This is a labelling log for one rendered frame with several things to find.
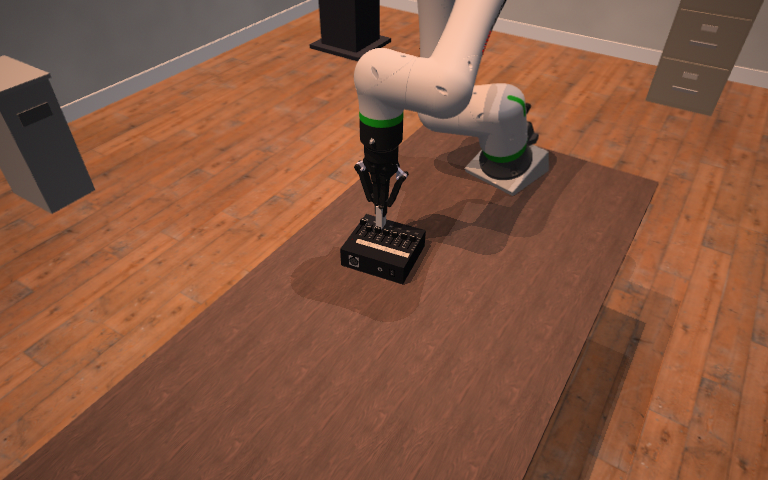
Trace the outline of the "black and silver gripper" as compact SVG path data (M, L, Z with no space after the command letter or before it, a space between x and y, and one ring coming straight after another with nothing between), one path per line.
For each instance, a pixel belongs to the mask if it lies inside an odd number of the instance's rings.
M367 201L375 205L376 226L381 227L381 230L386 224L387 206L393 205L402 183L409 175L407 171L403 172L400 169L398 148L399 145L389 150L374 150L364 146L365 157L354 166ZM397 181L389 197L390 178L395 173Z

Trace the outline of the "black lighting desk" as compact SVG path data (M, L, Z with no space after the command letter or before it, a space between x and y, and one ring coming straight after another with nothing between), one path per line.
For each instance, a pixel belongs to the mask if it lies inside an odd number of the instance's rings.
M341 265L404 284L425 246L426 230L366 214L340 248Z

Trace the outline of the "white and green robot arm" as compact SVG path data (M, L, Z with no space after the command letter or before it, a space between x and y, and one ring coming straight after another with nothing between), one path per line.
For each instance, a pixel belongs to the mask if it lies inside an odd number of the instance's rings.
M539 136L526 119L531 105L513 85L474 86L506 1L417 0L422 58L377 48L355 67L361 143L375 150L400 145L405 109L434 132L478 137L480 167L490 178L524 174Z

